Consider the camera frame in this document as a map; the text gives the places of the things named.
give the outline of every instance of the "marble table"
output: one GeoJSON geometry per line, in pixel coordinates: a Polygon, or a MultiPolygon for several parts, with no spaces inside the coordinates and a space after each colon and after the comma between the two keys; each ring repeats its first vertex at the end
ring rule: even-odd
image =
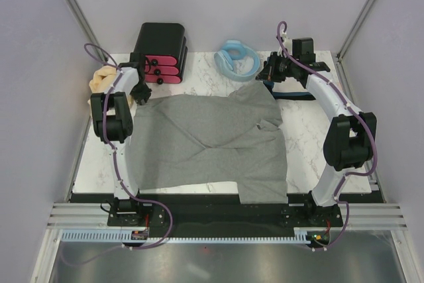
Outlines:
{"type": "MultiPolygon", "coordinates": [[[[324,61],[330,67],[335,79],[337,74],[329,51],[317,51],[317,61],[324,61]]],[[[259,52],[263,62],[269,52],[259,52]]],[[[128,61],[128,54],[114,54],[119,62],[128,61]]],[[[252,59],[237,62],[241,72],[248,71],[252,59]]],[[[164,97],[177,94],[228,96],[240,88],[242,83],[234,82],[222,76],[213,61],[213,52],[194,52],[187,55],[184,80],[180,84],[149,84],[152,97],[164,97]]],[[[276,84],[274,91],[304,91],[302,86],[293,79],[276,84]]],[[[278,100],[281,109],[283,130],[286,138],[288,162],[288,193],[307,193],[317,184],[325,167],[323,143],[329,120],[316,101],[285,101],[278,100]]],[[[136,105],[131,112],[134,116],[136,105]]],[[[113,175],[109,156],[103,143],[95,136],[91,124],[85,140],[78,173],[72,192],[75,194],[113,193],[113,175]]],[[[236,194],[237,183],[215,182],[208,184],[184,185],[172,188],[145,190],[144,193],[220,193],[236,194]]],[[[367,177],[351,176],[343,189],[344,193],[369,193],[370,184],[367,177]]]]}

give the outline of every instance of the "black bracket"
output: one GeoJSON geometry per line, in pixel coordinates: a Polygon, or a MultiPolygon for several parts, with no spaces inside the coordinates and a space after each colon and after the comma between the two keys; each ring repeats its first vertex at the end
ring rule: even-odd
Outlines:
{"type": "MultiPolygon", "coordinates": [[[[316,62],[313,51],[312,38],[293,39],[293,57],[302,64],[315,71],[330,72],[324,62],[316,62]]],[[[256,76],[257,80],[269,82],[284,82],[286,78],[295,78],[303,87],[306,87],[309,72],[294,64],[289,58],[271,52],[270,57],[264,62],[264,69],[256,76]]]]}
{"type": "Polygon", "coordinates": [[[312,192],[306,195],[303,205],[287,205],[283,208],[284,223],[289,227],[326,227],[327,220],[332,227],[342,227],[343,220],[339,206],[317,206],[312,192]]]}
{"type": "Polygon", "coordinates": [[[119,67],[130,67],[137,70],[138,83],[133,87],[130,95],[139,105],[144,105],[147,103],[148,99],[152,95],[152,90],[144,82],[144,79],[146,78],[144,73],[146,68],[146,56],[138,52],[131,52],[130,61],[119,64],[119,67]]]}
{"type": "MultiPolygon", "coordinates": [[[[359,113],[376,137],[377,118],[373,113],[359,113]]],[[[361,167],[373,156],[371,142],[364,127],[354,117],[339,115],[331,121],[323,147],[324,157],[328,165],[341,171],[344,168],[361,167]]]]}
{"type": "Polygon", "coordinates": [[[263,84],[272,94],[274,99],[287,99],[290,101],[315,101],[315,97],[309,92],[274,92],[274,82],[263,81],[263,84]]]}
{"type": "MultiPolygon", "coordinates": [[[[93,128],[96,136],[103,138],[103,110],[105,106],[106,94],[91,94],[91,114],[93,116],[93,128]]],[[[110,141],[119,141],[121,143],[133,133],[133,118],[131,117],[128,106],[127,95],[125,92],[112,93],[109,96],[107,109],[115,108],[115,115],[106,116],[106,134],[110,141]]]]}
{"type": "Polygon", "coordinates": [[[164,209],[151,203],[133,199],[115,198],[109,210],[107,225],[110,227],[166,228],[169,216],[164,209]]]}

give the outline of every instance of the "tan fabric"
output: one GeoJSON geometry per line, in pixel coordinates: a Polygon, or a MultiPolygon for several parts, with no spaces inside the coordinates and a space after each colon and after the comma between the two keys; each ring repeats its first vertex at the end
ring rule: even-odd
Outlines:
{"type": "MultiPolygon", "coordinates": [[[[94,72],[93,79],[88,83],[92,93],[104,92],[113,82],[117,70],[111,66],[104,66],[94,72]]],[[[128,105],[131,108],[133,106],[133,98],[129,95],[127,97],[128,105]]]]}

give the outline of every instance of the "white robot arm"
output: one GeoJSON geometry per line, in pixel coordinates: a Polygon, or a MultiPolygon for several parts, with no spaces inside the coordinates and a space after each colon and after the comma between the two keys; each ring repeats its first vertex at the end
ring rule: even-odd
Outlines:
{"type": "Polygon", "coordinates": [[[114,195],[118,199],[129,199],[129,195],[123,189],[121,182],[134,196],[138,193],[138,186],[128,163],[128,149],[133,133],[133,118],[131,117],[127,96],[131,94],[140,105],[147,102],[151,90],[144,83],[143,71],[144,68],[140,68],[139,62],[121,64],[113,80],[115,86],[108,87],[103,93],[93,93],[90,98],[93,128],[95,134],[105,143],[109,153],[115,183],[114,195]],[[110,89],[112,90],[109,93],[108,103],[105,105],[105,98],[110,89]],[[115,114],[109,112],[106,116],[106,123],[104,123],[104,112],[110,109],[114,109],[115,114]],[[104,139],[103,127],[106,127],[109,141],[104,139]]]}
{"type": "Polygon", "coordinates": [[[311,195],[317,207],[331,207],[337,203],[344,186],[344,176],[347,172],[361,167],[373,157],[370,139],[358,119],[347,109],[361,117],[370,129],[373,137],[376,134],[376,117],[373,113],[363,113],[343,93],[343,101],[329,85],[334,79],[329,67],[324,62],[316,62],[311,38],[293,39],[292,56],[298,62],[313,69],[316,74],[310,74],[288,57],[280,53],[271,53],[264,69],[257,75],[257,80],[273,93],[275,98],[281,98],[279,93],[272,92],[274,82],[283,82],[286,78],[295,78],[318,101],[330,120],[330,128],[323,145],[324,157],[327,162],[321,178],[311,195]]]}

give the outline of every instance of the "purple cable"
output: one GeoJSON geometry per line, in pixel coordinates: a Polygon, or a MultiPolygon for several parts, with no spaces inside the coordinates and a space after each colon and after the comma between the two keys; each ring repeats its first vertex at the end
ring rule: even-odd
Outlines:
{"type": "Polygon", "coordinates": [[[97,259],[97,258],[99,258],[99,257],[101,257],[101,256],[103,256],[103,255],[105,255],[105,254],[107,254],[107,253],[109,253],[109,252],[115,251],[115,250],[117,250],[117,249],[119,249],[119,248],[121,248],[121,246],[120,246],[120,245],[115,245],[114,247],[111,247],[111,248],[109,248],[109,249],[106,249],[106,250],[104,250],[102,253],[99,253],[98,255],[95,255],[95,256],[93,256],[93,257],[89,258],[88,260],[85,260],[85,261],[80,262],[80,263],[71,263],[71,262],[67,261],[67,260],[65,259],[64,254],[63,254],[63,248],[61,248],[61,249],[60,249],[60,260],[62,260],[62,262],[63,262],[65,265],[67,265],[67,266],[71,266],[72,268],[77,268],[77,267],[83,266],[83,265],[85,265],[85,264],[87,264],[87,263],[90,263],[91,261],[94,261],[95,259],[97,259]]]}
{"type": "MultiPolygon", "coordinates": [[[[336,190],[335,190],[335,192],[333,194],[334,197],[337,198],[337,195],[338,195],[339,191],[341,190],[343,184],[345,183],[347,176],[368,176],[368,175],[371,175],[376,170],[376,168],[377,168],[377,161],[378,161],[376,142],[374,140],[374,137],[372,136],[371,130],[368,127],[368,125],[361,118],[361,116],[359,116],[359,114],[356,114],[355,111],[350,106],[348,106],[348,101],[346,100],[346,98],[344,97],[344,95],[342,94],[342,92],[338,89],[338,87],[333,82],[330,82],[325,76],[323,76],[322,74],[316,72],[315,70],[313,70],[313,69],[311,69],[311,68],[303,65],[302,63],[300,63],[299,61],[297,61],[295,58],[293,58],[293,56],[291,56],[289,54],[289,52],[287,51],[286,47],[284,46],[283,40],[281,38],[281,26],[282,25],[284,25],[284,32],[287,31],[287,22],[280,21],[280,23],[278,23],[278,26],[277,26],[277,40],[280,43],[281,49],[283,50],[284,54],[294,64],[300,66],[304,70],[308,71],[310,74],[313,74],[313,75],[317,76],[318,78],[322,79],[325,83],[327,83],[329,86],[331,86],[331,88],[340,97],[340,99],[342,100],[344,106],[346,106],[347,110],[353,116],[355,116],[355,118],[359,121],[359,123],[362,125],[362,127],[364,127],[364,130],[365,130],[368,138],[370,139],[371,149],[372,149],[372,152],[374,154],[374,160],[372,162],[371,169],[369,171],[367,171],[367,172],[347,172],[346,174],[344,174],[344,176],[342,177],[340,183],[337,185],[336,190]]],[[[333,240],[332,242],[330,242],[326,247],[315,248],[315,251],[325,251],[325,250],[327,250],[329,247],[333,246],[341,238],[342,234],[346,231],[347,224],[348,224],[348,221],[349,221],[349,215],[350,215],[349,202],[347,202],[347,201],[339,201],[337,199],[335,201],[337,203],[343,203],[343,204],[346,205],[346,219],[344,221],[344,225],[343,225],[343,227],[342,227],[339,235],[337,236],[337,238],[335,240],[333,240]]]]}

